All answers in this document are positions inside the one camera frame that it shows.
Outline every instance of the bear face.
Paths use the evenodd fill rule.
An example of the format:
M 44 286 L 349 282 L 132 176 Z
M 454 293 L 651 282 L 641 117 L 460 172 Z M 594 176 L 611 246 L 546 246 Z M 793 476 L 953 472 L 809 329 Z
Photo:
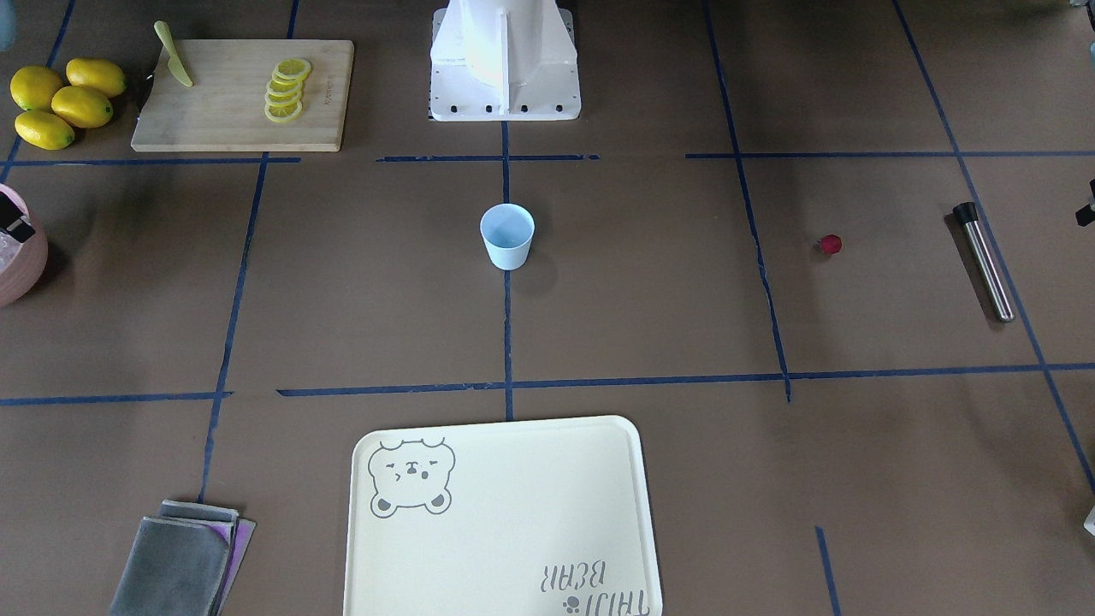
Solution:
M 425 507 L 433 514 L 445 513 L 452 496 L 449 474 L 457 463 L 452 449 L 440 442 L 401 441 L 394 448 L 383 443 L 369 457 L 369 475 L 377 493 L 370 504 L 377 518 L 390 518 L 399 508 Z

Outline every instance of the white tray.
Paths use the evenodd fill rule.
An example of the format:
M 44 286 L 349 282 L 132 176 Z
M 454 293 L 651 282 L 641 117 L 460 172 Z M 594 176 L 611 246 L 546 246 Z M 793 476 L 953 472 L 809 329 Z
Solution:
M 368 434 L 354 449 L 343 614 L 660 616 L 635 427 Z

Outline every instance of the green knife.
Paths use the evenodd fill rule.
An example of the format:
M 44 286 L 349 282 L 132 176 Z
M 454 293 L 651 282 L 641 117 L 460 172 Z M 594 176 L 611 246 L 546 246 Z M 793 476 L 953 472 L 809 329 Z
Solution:
M 171 30 L 168 27 L 168 22 L 155 22 L 153 27 L 155 28 L 155 35 L 163 42 L 163 48 L 168 50 L 168 69 L 171 71 L 171 74 L 187 88 L 194 85 L 194 82 L 191 81 L 191 75 L 186 74 L 186 69 L 183 68 L 182 60 L 178 59 L 178 51 L 175 49 L 174 39 L 171 38 Z

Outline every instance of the light blue object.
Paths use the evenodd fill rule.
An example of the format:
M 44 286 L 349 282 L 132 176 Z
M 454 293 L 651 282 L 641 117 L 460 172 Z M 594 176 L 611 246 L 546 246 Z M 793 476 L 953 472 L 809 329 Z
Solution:
M 499 269 L 516 269 L 525 264 L 535 228 L 532 214 L 512 202 L 487 209 L 480 220 L 487 255 Z
M 0 0 L 0 51 L 7 51 L 15 42 L 15 7 L 12 0 Z

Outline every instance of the wooden cutting board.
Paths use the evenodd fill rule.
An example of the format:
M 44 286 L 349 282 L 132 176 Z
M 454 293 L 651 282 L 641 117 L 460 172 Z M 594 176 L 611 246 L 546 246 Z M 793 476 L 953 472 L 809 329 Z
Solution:
M 194 85 L 171 75 L 162 51 L 134 130 L 134 150 L 334 152 L 342 147 L 353 42 L 195 39 L 175 46 Z M 292 121 L 275 124 L 263 113 L 266 84 L 278 60 L 293 57 L 312 62 L 304 109 Z

